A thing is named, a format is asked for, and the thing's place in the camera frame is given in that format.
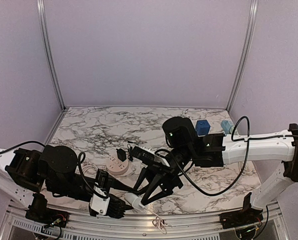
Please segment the pink round socket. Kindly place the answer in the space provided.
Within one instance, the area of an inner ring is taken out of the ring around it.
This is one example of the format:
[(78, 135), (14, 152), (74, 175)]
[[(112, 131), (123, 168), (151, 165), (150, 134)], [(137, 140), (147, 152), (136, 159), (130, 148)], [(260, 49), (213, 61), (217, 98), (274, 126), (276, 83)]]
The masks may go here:
[(110, 156), (105, 163), (95, 164), (88, 163), (86, 166), (82, 167), (84, 174), (95, 175), (97, 170), (105, 170), (113, 176), (121, 176), (125, 174), (129, 169), (129, 161), (121, 161), (117, 157)]

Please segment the black power adapter with cable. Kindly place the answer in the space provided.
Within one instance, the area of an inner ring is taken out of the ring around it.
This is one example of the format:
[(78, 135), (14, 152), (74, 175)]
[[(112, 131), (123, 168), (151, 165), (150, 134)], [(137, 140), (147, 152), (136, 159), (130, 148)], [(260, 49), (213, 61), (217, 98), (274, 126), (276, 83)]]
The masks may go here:
[(139, 146), (139, 144), (137, 142), (128, 140), (126, 150), (124, 150), (122, 148), (116, 149), (117, 158), (122, 162), (124, 162), (126, 160), (133, 162), (134, 157), (132, 155), (132, 152), (133, 152), (134, 147), (138, 147), (138, 146)]

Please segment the blue cube socket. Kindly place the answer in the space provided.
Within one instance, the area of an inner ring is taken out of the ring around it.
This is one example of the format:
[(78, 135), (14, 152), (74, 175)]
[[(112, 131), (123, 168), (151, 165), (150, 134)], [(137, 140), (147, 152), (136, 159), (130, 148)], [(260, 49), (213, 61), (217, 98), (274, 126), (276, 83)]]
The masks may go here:
[(205, 136), (209, 134), (210, 124), (206, 119), (197, 120), (195, 125), (195, 131), (198, 136)]

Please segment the teal power strip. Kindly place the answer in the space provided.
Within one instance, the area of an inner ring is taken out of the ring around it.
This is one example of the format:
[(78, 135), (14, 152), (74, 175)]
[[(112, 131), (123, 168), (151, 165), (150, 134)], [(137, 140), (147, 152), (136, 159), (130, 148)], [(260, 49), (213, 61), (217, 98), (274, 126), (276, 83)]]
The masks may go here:
[[(221, 127), (225, 135), (231, 135), (233, 133), (234, 124), (230, 120), (223, 120), (221, 122)], [(246, 163), (245, 167), (243, 167), (244, 163), (241, 161), (238, 163), (240, 170), (243, 170), (242, 175), (250, 175), (252, 173), (252, 168), (249, 163)]]

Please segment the white usb charger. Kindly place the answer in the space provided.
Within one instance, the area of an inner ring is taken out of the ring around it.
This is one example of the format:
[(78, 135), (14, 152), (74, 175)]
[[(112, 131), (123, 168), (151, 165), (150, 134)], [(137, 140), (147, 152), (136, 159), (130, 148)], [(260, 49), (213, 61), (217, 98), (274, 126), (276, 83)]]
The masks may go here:
[(136, 210), (144, 209), (144, 205), (141, 203), (141, 198), (134, 193), (126, 193), (124, 199)]

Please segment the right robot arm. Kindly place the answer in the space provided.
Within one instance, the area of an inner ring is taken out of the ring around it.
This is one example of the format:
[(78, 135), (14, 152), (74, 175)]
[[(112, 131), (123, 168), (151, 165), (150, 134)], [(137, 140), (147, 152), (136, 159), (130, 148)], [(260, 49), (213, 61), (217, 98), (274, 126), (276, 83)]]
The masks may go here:
[(269, 134), (235, 136), (233, 134), (207, 134), (199, 136), (187, 117), (172, 117), (162, 129), (168, 144), (165, 155), (136, 147), (132, 155), (146, 167), (140, 172), (134, 186), (135, 193), (125, 199), (135, 209), (169, 196), (175, 187), (182, 187), (180, 175), (192, 162), (201, 168), (223, 167), (247, 161), (279, 161), (275, 172), (256, 190), (249, 193), (236, 219), (247, 224), (256, 213), (294, 183), (298, 183), (298, 125)]

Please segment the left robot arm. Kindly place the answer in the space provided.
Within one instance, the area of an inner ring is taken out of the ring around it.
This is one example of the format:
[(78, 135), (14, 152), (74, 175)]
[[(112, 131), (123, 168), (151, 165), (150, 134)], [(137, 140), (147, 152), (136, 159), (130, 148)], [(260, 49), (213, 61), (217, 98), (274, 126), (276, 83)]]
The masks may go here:
[(141, 194), (99, 169), (96, 178), (86, 177), (82, 163), (84, 152), (76, 154), (71, 148), (46, 145), (43, 151), (23, 149), (20, 144), (0, 151), (0, 156), (13, 151), (10, 163), (3, 166), (12, 180), (21, 187), (40, 193), (43, 185), (55, 198), (68, 197), (88, 202), (91, 212), (112, 218), (124, 217), (131, 206), (110, 194), (110, 189)]

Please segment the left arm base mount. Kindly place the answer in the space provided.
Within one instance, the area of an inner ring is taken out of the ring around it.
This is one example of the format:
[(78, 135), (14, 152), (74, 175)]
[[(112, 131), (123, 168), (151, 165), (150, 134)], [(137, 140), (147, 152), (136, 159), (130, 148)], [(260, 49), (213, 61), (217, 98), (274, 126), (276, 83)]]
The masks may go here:
[(57, 209), (46, 208), (43, 210), (28, 209), (25, 218), (42, 223), (47, 227), (57, 226), (65, 228), (69, 218), (69, 213)]

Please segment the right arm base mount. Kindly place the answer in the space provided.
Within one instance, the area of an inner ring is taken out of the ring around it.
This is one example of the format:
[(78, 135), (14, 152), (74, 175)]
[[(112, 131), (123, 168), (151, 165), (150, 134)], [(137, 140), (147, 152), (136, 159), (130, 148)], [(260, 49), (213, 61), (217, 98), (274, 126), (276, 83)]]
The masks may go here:
[(237, 228), (262, 221), (263, 210), (236, 210), (224, 212), (219, 215), (219, 220), (223, 229)]

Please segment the front aluminium rail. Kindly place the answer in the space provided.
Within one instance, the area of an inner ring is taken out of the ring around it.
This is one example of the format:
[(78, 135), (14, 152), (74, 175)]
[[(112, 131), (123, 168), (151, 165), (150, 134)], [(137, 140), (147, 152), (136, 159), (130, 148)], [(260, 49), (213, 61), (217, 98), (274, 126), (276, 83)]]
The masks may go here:
[(163, 215), (167, 234), (153, 226), (153, 215), (127, 214), (124, 218), (93, 217), (88, 211), (64, 206), (50, 208), (68, 212), (62, 230), (42, 230), (42, 224), (25, 218), (25, 210), (10, 202), (0, 227), (0, 240), (32, 240), (41, 236), (47, 240), (61, 235), (63, 240), (235, 240), (234, 228), (224, 229), (220, 211)]

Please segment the right aluminium frame post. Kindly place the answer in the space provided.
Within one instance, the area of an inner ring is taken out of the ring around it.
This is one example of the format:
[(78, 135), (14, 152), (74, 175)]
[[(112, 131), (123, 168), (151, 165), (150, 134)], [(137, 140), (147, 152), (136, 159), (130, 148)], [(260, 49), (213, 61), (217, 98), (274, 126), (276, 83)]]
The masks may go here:
[(231, 92), (229, 95), (229, 99), (228, 99), (228, 102), (226, 105), (226, 111), (228, 113), (230, 113), (231, 110), (233, 109), (236, 97), (239, 92), (239, 87), (240, 87), (242, 79), (243, 79), (246, 62), (248, 59), (248, 55), (249, 55), (249, 52), (251, 49), (252, 40), (253, 40), (253, 36), (254, 36), (254, 32), (255, 32), (258, 6), (259, 6), (258, 0), (250, 1), (250, 8), (249, 8), (245, 38), (244, 38), (244, 42), (243, 42), (243, 46), (242, 46), (242, 51), (241, 51), (237, 71), (236, 71), (235, 78), (234, 78), (234, 83), (233, 83), (233, 86), (232, 86), (232, 89), (231, 89)]

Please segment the aluminium frame post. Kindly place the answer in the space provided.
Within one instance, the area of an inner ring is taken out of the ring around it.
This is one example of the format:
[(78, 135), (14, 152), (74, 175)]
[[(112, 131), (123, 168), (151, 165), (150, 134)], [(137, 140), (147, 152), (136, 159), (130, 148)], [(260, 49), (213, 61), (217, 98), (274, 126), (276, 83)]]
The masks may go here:
[(240, 87), (242, 79), (243, 79), (246, 62), (248, 59), (248, 55), (249, 55), (249, 52), (251, 49), (252, 40), (253, 40), (253, 36), (254, 36), (254, 32), (255, 32), (258, 6), (259, 6), (258, 0), (250, 1), (250, 8), (249, 8), (245, 38), (244, 38), (244, 42), (243, 42), (243, 46), (242, 46), (242, 51), (241, 51), (237, 71), (236, 71), (235, 78), (234, 78), (234, 83), (233, 83), (233, 86), (232, 86), (232, 89), (231, 89), (231, 92), (229, 95), (229, 99), (228, 99), (228, 102), (226, 105), (226, 111), (228, 113), (230, 113), (231, 110), (233, 109), (236, 97), (239, 92), (239, 87)]
[(36, 3), (37, 3), (37, 11), (38, 11), (39, 23), (40, 23), (41, 34), (42, 34), (42, 41), (43, 41), (48, 69), (51, 76), (51, 82), (55, 91), (55, 96), (56, 96), (58, 105), (61, 111), (64, 112), (66, 110), (66, 105), (61, 92), (57, 71), (56, 71), (56, 67), (53, 59), (52, 48), (51, 48), (51, 43), (50, 43), (50, 38), (48, 33), (45, 1), (37, 0)]

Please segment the left aluminium frame post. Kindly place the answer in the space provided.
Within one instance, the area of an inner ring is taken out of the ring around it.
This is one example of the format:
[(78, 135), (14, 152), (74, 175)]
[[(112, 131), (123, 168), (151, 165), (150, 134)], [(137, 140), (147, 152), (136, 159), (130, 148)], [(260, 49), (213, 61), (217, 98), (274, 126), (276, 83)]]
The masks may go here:
[(48, 33), (45, 1), (37, 0), (36, 3), (37, 3), (37, 11), (38, 11), (39, 23), (40, 23), (41, 34), (42, 34), (42, 41), (43, 41), (48, 69), (51, 76), (51, 82), (55, 91), (55, 96), (56, 96), (58, 105), (61, 111), (64, 112), (66, 110), (66, 105), (61, 92), (57, 71), (56, 71), (56, 67), (53, 59), (52, 48), (51, 48), (51, 43), (50, 43), (50, 38)]

